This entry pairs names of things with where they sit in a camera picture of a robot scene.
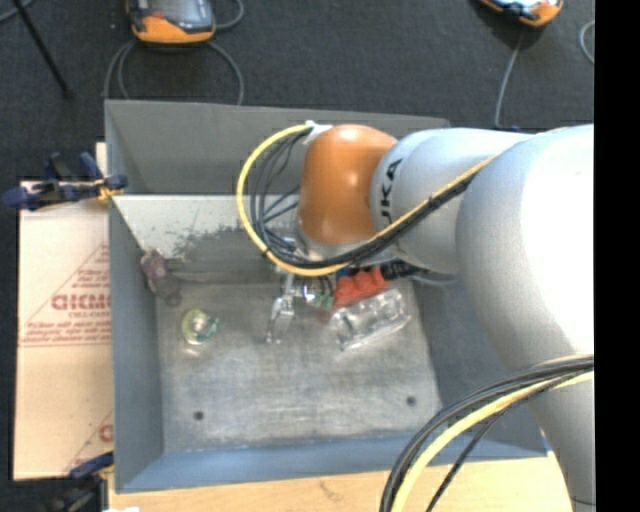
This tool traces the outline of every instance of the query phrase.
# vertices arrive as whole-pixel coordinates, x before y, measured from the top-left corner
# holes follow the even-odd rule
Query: gray box
[[[106,115],[109,172],[131,183],[110,209],[119,492],[387,470],[443,405],[506,373],[459,282],[394,284],[410,321],[362,349],[341,351],[326,314],[299,302],[282,342],[264,341],[282,277],[238,222],[232,194],[248,154],[307,119],[398,138],[446,121],[139,101],[108,101]],[[298,179],[303,153],[283,189]],[[140,258],[151,248],[181,262],[178,305],[148,289]],[[181,337],[195,307],[219,318],[208,344]],[[474,453],[542,451],[523,409]]]

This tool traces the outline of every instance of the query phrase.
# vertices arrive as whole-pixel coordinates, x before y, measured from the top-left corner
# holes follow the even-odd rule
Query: black cable
[[[445,476],[444,480],[440,484],[440,487],[438,487],[438,490],[435,492],[435,494],[431,498],[429,505],[427,505],[425,512],[433,511],[434,507],[437,505],[438,501],[440,500],[444,492],[447,490],[447,488],[453,481],[454,477],[458,474],[458,471],[460,471],[460,468],[462,468],[464,461],[467,459],[467,457],[469,457],[469,455],[471,454],[473,449],[477,446],[477,444],[480,442],[480,440],[486,435],[487,432],[489,432],[489,430],[491,430],[491,428],[498,422],[498,420],[502,416],[504,416],[504,414],[506,414],[506,410],[500,412],[499,414],[491,416],[484,423],[484,425],[482,425],[482,427],[475,433],[471,441],[469,441],[467,446],[465,446],[464,450],[462,450],[462,452],[460,453],[456,461],[453,463],[453,466],[451,466],[451,469],[449,469],[449,471],[447,472],[447,475]]]
[[[562,380],[572,379],[576,375],[579,375],[579,373],[576,372],[574,374],[569,374],[569,375],[563,377]],[[506,416],[513,409],[515,409],[518,406],[520,406],[523,402],[534,400],[537,396],[547,392],[548,390],[549,390],[549,388],[546,388],[546,387],[541,389],[541,390],[538,390],[538,391],[534,392],[532,395],[526,396],[526,397],[522,398],[521,400],[516,401],[515,403],[511,404],[509,407],[507,407],[503,411],[500,411],[499,413],[494,414],[493,416],[490,416],[489,418],[487,418],[487,420],[485,420],[485,422],[481,426],[481,428],[478,429],[478,431],[474,434],[474,436],[471,439],[471,441],[469,441],[467,446],[465,446],[464,450],[462,450],[460,455],[458,455],[458,457],[456,458],[455,462],[453,463],[453,465],[451,466],[451,468],[447,472],[447,475],[445,476],[444,480],[442,481],[442,483],[438,487],[438,490],[434,493],[433,497],[431,498],[431,501],[429,502],[429,505],[427,506],[425,512],[432,512],[433,511],[434,507],[437,505],[438,501],[443,496],[444,492],[447,490],[447,488],[449,487],[449,485],[451,484],[451,482],[453,481],[453,479],[457,475],[458,471],[460,471],[460,469],[462,468],[465,460],[469,457],[469,455],[474,450],[474,448],[477,446],[477,444],[480,442],[480,440],[489,432],[489,430],[491,430],[491,428],[493,428],[493,426],[501,418]]]
[[[287,148],[288,151],[291,150],[293,145],[300,140],[303,136],[307,135],[311,131],[303,130],[302,132],[292,134],[289,137],[285,138],[282,142],[280,142],[278,149],[275,150],[276,158],[279,158],[284,151],[284,148]],[[307,269],[315,269],[315,268],[323,268],[332,265],[343,265],[343,264],[353,264],[359,261],[365,260],[371,256],[374,256],[386,249],[389,245],[395,242],[400,236],[404,235],[407,231],[413,228],[419,221],[424,219],[427,215],[437,210],[440,206],[442,206],[447,201],[453,199],[460,195],[471,183],[474,175],[470,175],[464,180],[461,180],[456,186],[451,187],[445,193],[441,194],[437,198],[431,198],[426,204],[424,204],[421,208],[415,211],[412,215],[410,215],[404,222],[391,229],[384,235],[377,237],[375,240],[371,242],[364,243],[355,249],[349,250],[337,256],[323,259],[323,260],[309,260],[307,258],[302,258],[299,255],[293,256],[290,253],[284,253],[279,250],[279,248],[273,244],[269,243],[269,240],[264,236],[262,231],[261,219],[264,210],[260,210],[259,205],[263,204],[264,196],[268,191],[268,183],[272,182],[272,178],[270,174],[272,173],[272,169],[274,167],[273,158],[274,152],[272,151],[267,155],[267,157],[258,165],[256,169],[256,188],[254,194],[251,195],[251,219],[252,223],[256,227],[256,234],[258,237],[264,242],[267,246],[268,250],[271,251],[275,256],[284,261],[285,263],[295,265],[299,268],[307,268]],[[280,167],[277,171],[278,173],[282,172],[283,167]],[[255,210],[256,204],[258,204],[258,211]]]
[[[500,81],[500,89],[498,91],[498,98],[496,100],[496,109],[493,116],[493,127],[496,130],[504,130],[504,127],[500,123],[500,112],[502,110],[502,100],[504,99],[504,92],[507,89],[507,84],[509,83],[509,78],[511,77],[511,71],[513,71],[513,65],[516,62],[516,58],[518,57],[518,53],[520,53],[520,48],[522,46],[522,41],[524,39],[524,34],[526,32],[526,28],[522,29],[520,32],[520,37],[518,37],[518,42],[516,43],[513,52],[511,53],[511,58],[507,64],[507,67],[502,75],[502,80]]]
[[[582,50],[582,53],[584,53],[584,56],[587,58],[587,60],[589,62],[591,62],[591,64],[596,63],[596,60],[593,56],[593,54],[591,52],[589,52],[589,50],[587,50],[587,45],[584,42],[584,36],[587,33],[587,30],[589,30],[591,27],[595,27],[596,26],[596,20],[591,20],[587,23],[585,23],[582,28],[580,29],[580,31],[578,32],[578,46],[580,46],[580,49]]]
[[[245,85],[244,85],[244,78],[242,76],[242,71],[240,71],[238,64],[236,64],[236,61],[233,60],[231,55],[229,55],[225,50],[223,50],[219,45],[217,45],[213,41],[207,41],[207,46],[211,48],[213,51],[218,52],[222,56],[222,58],[227,62],[227,64],[229,64],[229,67],[231,67],[234,74],[236,75],[236,80],[238,81],[238,99],[236,100],[236,105],[242,105],[242,103],[244,102]]]
[[[111,95],[111,78],[113,76],[113,70],[115,69],[116,65],[118,65],[118,62],[120,60],[120,57],[122,56],[122,53],[124,53],[125,51],[127,52],[130,51],[129,47],[130,46],[132,47],[135,44],[136,44],[135,40],[127,41],[120,48],[118,48],[116,53],[111,58],[111,61],[109,61],[109,66],[107,67],[107,73],[105,74],[104,82],[102,84],[103,98],[107,99]]]
[[[257,169],[256,179],[254,183],[254,191],[250,195],[250,214],[251,221],[258,236],[265,241],[267,247],[270,247],[270,238],[266,234],[266,209],[265,200],[269,193],[269,189],[273,185],[275,179],[284,172],[291,157],[291,153],[295,144],[307,134],[307,130],[294,134],[285,139],[274,151],[271,151],[263,160]],[[303,261],[299,256],[294,256],[291,252],[287,252],[287,257],[295,260],[297,263]]]
[[[240,23],[244,18],[244,15],[245,15],[244,3],[242,2],[242,0],[234,0],[234,2],[238,6],[238,14],[231,21],[227,23],[223,23],[222,25],[216,25],[216,32],[224,32],[227,30],[231,30],[238,23]]]
[[[27,8],[29,7],[33,2],[35,2],[35,0],[25,0],[24,2],[22,2],[22,7]],[[16,9],[15,7],[12,7],[11,9],[3,12],[2,14],[0,14],[0,23],[3,23],[5,21],[10,20],[11,18],[13,18],[16,14],[18,14],[18,9]]]
[[[404,479],[416,454],[425,440],[449,420],[457,420],[465,411],[479,407],[510,392],[531,384],[542,383],[569,373],[591,371],[594,368],[593,355],[554,361],[535,366],[507,376],[459,399],[451,406],[442,409],[407,444],[391,470],[380,503],[380,512],[389,512],[395,494]]]

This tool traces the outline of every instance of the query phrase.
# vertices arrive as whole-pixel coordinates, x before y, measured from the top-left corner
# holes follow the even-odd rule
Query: clamp
[[[79,160],[82,172],[73,173],[63,162],[60,153],[53,153],[45,165],[44,181],[35,183],[29,189],[19,186],[7,190],[2,195],[2,202],[9,208],[31,211],[92,198],[104,204],[112,195],[121,194],[127,186],[124,174],[105,177],[89,153],[82,153]],[[77,179],[63,182],[62,176],[69,174],[74,174]]]

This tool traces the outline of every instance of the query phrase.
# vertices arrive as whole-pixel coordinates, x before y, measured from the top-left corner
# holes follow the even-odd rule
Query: clear plastic object
[[[329,327],[341,348],[351,350],[398,331],[410,319],[404,297],[390,288],[353,306],[338,309]]]

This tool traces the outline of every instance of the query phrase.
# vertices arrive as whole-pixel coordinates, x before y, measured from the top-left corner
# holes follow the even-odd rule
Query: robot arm
[[[399,141],[358,125],[331,128],[307,151],[297,253],[261,249],[304,275],[391,259],[459,275],[512,370],[592,354],[593,138],[593,125],[537,135],[448,128]],[[430,197],[443,203],[433,214],[410,214]],[[595,510],[593,381],[531,408],[574,510]]]

